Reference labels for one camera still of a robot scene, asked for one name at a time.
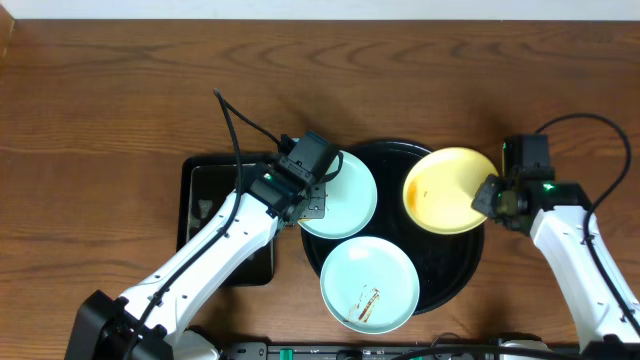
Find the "yellow plate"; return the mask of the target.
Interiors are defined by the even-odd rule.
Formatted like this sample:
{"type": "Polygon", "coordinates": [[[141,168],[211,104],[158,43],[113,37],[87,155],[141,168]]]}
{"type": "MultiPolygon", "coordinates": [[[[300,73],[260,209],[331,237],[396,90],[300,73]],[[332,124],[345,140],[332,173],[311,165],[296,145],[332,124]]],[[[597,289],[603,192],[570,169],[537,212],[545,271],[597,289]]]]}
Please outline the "yellow plate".
{"type": "Polygon", "coordinates": [[[420,159],[407,174],[402,202],[420,228],[455,235],[482,225],[487,216],[472,208],[488,176],[498,173],[482,153],[464,147],[436,150],[420,159]]]}

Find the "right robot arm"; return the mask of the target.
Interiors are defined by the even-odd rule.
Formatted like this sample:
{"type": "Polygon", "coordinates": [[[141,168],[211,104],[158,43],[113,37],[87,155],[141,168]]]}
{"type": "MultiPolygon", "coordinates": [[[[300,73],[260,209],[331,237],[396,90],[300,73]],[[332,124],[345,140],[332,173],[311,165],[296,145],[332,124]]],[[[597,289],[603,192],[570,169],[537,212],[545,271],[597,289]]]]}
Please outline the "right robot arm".
{"type": "Polygon", "coordinates": [[[531,238],[561,289],[583,356],[639,357],[639,301],[604,245],[580,185],[490,174],[471,207],[531,238]]]}

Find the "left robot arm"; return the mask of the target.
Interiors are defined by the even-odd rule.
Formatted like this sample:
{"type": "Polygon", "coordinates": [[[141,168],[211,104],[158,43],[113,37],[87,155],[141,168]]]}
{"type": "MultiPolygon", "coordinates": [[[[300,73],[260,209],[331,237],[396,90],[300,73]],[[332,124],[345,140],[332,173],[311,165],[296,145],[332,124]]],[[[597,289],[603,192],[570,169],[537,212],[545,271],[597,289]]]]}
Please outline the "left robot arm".
{"type": "Polygon", "coordinates": [[[236,166],[235,189],[170,260],[117,299],[96,291],[82,303],[66,358],[218,358],[209,341],[188,332],[191,320],[242,262],[305,216],[341,167],[285,157],[236,166]]]}

